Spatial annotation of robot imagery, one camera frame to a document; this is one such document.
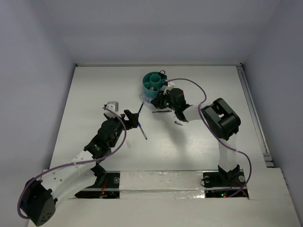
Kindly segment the purple dark gel pen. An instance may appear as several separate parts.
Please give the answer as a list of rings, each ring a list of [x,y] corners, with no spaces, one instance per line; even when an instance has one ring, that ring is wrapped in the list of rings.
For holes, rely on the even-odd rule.
[[[155,113],[170,113],[172,110],[160,110],[160,111],[152,111],[153,114]]]

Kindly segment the clear blue-capped marker pen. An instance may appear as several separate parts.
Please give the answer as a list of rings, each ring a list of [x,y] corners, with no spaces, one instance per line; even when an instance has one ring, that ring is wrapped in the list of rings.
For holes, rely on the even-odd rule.
[[[145,94],[141,94],[141,95],[140,95],[140,99],[141,99],[141,101],[144,102],[146,105],[151,105],[151,100],[152,100],[151,97],[148,97],[148,96],[145,95]]]

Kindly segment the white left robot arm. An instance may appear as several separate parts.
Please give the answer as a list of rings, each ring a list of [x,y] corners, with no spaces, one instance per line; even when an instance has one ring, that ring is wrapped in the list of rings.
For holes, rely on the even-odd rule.
[[[106,171],[100,162],[119,150],[121,134],[139,125],[139,114],[124,110],[118,114],[104,107],[106,120],[97,134],[69,163],[56,166],[30,179],[17,204],[18,215],[37,227],[44,225],[67,199],[91,185],[101,186]]]

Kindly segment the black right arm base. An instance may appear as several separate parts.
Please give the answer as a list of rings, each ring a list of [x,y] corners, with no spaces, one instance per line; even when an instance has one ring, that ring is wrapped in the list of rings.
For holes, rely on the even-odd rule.
[[[217,171],[204,172],[200,185],[205,189],[206,198],[248,198],[246,179],[239,165],[229,172],[218,166]]]

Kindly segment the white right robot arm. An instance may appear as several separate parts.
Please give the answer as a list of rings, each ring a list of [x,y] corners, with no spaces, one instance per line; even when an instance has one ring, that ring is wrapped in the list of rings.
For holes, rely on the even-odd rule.
[[[222,185],[230,185],[235,180],[240,171],[236,163],[235,141],[241,120],[224,99],[218,98],[204,107],[190,105],[185,100],[183,90],[173,88],[159,92],[151,104],[157,109],[171,109],[182,122],[206,120],[211,133],[219,139],[218,180]]]

